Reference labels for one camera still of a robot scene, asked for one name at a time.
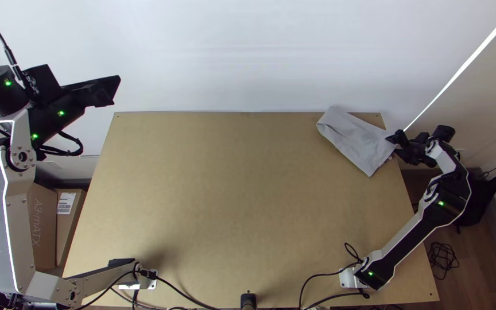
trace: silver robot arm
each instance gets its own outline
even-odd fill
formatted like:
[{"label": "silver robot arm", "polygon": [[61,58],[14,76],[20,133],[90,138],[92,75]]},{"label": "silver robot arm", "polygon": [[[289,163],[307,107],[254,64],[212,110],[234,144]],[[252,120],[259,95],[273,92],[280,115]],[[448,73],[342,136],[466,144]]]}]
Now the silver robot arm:
[{"label": "silver robot arm", "polygon": [[30,308],[74,309],[85,297],[112,285],[154,289],[156,271],[143,269],[132,258],[114,259],[105,268],[70,278],[36,270],[26,193],[34,180],[37,156],[28,108],[0,117],[0,126],[0,292],[9,298],[16,295]]},{"label": "silver robot arm", "polygon": [[[396,266],[407,255],[434,230],[454,222],[466,208],[471,189],[468,171],[460,163],[457,151],[444,139],[436,136],[427,138],[423,144],[414,140],[411,143],[411,146],[405,144],[405,148],[411,148],[409,153],[412,159],[416,154],[420,162],[432,166],[437,164],[442,174],[430,181],[418,203],[418,211],[390,242],[364,257],[360,265],[340,274],[342,287],[370,286],[376,290],[381,289],[393,278]],[[423,151],[422,154],[418,154],[419,149]]]}]

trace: brown tabletop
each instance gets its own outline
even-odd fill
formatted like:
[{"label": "brown tabletop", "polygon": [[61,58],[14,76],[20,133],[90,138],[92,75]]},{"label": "brown tabletop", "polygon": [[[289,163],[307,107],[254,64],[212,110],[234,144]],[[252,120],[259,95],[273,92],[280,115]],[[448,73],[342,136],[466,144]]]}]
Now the brown tabletop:
[{"label": "brown tabletop", "polygon": [[[297,307],[308,276],[353,262],[344,242],[367,255],[413,215],[396,161],[367,177],[319,134],[321,115],[116,113],[64,275],[133,257],[215,307],[238,308],[248,290],[259,307]],[[355,115],[383,127],[379,114]],[[439,299],[423,246],[367,291],[323,305]],[[320,277],[304,305],[343,292]],[[196,307],[163,283],[139,301]],[[127,305],[112,292],[96,304]]]}]

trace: gray cloth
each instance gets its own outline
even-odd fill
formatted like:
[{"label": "gray cloth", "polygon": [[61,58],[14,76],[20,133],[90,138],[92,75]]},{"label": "gray cloth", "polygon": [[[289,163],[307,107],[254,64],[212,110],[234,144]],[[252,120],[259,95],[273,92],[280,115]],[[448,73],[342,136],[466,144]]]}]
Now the gray cloth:
[{"label": "gray cloth", "polygon": [[380,129],[331,106],[317,122],[319,133],[369,177],[384,164],[396,148],[384,140],[389,136]]}]

